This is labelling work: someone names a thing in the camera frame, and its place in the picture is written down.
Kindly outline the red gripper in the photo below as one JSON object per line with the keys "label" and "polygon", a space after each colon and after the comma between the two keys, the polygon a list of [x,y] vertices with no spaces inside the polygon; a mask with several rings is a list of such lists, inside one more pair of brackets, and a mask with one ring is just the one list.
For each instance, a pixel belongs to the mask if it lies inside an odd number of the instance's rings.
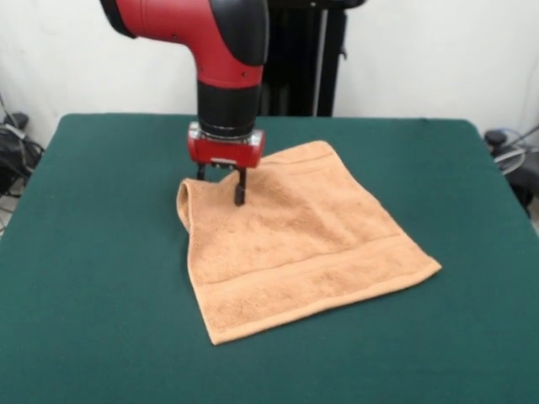
{"label": "red gripper", "polygon": [[245,204],[247,169],[259,165],[265,143],[265,132],[253,130],[246,138],[216,138],[205,133],[197,121],[189,123],[187,147],[192,161],[198,163],[196,179],[205,181],[206,164],[239,167],[234,204]]}

